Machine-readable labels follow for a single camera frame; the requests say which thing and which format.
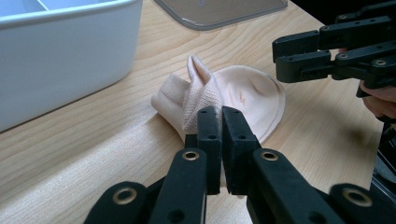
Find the plastic container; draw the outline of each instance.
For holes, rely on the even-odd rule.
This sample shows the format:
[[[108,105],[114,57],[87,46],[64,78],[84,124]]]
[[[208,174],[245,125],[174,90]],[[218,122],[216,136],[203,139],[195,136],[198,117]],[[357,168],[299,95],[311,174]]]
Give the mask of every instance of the plastic container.
[[[288,0],[154,0],[180,24],[206,31],[279,11]]]
[[[0,0],[0,132],[125,77],[142,0]]]

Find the metal bolt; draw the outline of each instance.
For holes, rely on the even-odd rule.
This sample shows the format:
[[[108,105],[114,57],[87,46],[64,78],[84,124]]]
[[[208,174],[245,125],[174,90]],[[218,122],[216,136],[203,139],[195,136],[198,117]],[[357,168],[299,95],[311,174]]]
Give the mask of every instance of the metal bolt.
[[[358,189],[345,188],[342,190],[342,193],[348,201],[360,207],[370,207],[373,205],[371,198]]]
[[[137,196],[137,192],[135,189],[126,187],[117,190],[113,194],[113,202],[119,205],[127,204],[132,202]]]
[[[387,64],[387,62],[385,62],[384,60],[376,60],[376,61],[375,61],[375,64],[376,64],[376,65],[379,65],[379,66],[382,66],[382,65]]]
[[[183,159],[186,161],[195,161],[199,158],[199,154],[194,151],[187,151],[183,153]]]
[[[268,161],[277,161],[278,156],[272,152],[262,152],[262,158]]]

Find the clear plastic lid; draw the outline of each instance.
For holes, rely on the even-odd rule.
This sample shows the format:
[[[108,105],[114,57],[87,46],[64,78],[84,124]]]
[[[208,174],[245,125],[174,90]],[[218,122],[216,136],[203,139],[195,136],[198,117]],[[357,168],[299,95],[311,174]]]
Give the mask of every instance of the clear plastic lid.
[[[193,30],[212,30],[285,8],[288,0],[155,0]]]

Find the wooden table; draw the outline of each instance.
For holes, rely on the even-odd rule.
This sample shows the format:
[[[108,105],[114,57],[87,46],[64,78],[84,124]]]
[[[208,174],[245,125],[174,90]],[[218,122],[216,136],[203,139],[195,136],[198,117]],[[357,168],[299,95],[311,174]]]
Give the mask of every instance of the wooden table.
[[[198,32],[145,0],[126,78],[0,133],[0,223],[81,223],[110,186],[152,184],[183,143],[150,98],[170,74],[188,79],[189,55],[211,71],[243,64],[274,77],[272,41],[321,25],[289,2],[277,13]],[[355,97],[357,86],[330,78],[284,84],[284,117],[262,146],[284,153],[323,191],[342,182],[369,188],[382,124]],[[245,200],[222,191],[208,198],[207,223],[249,223]]]

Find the beige sock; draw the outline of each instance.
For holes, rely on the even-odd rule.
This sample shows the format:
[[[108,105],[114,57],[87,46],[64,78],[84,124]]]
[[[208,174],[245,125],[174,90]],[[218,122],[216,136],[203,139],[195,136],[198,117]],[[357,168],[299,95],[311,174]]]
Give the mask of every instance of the beige sock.
[[[178,132],[197,133],[198,110],[213,105],[221,124],[221,107],[240,110],[262,143],[280,122],[285,92],[269,75],[242,65],[211,73],[196,57],[188,59],[191,83],[171,75],[151,98],[152,106]]]

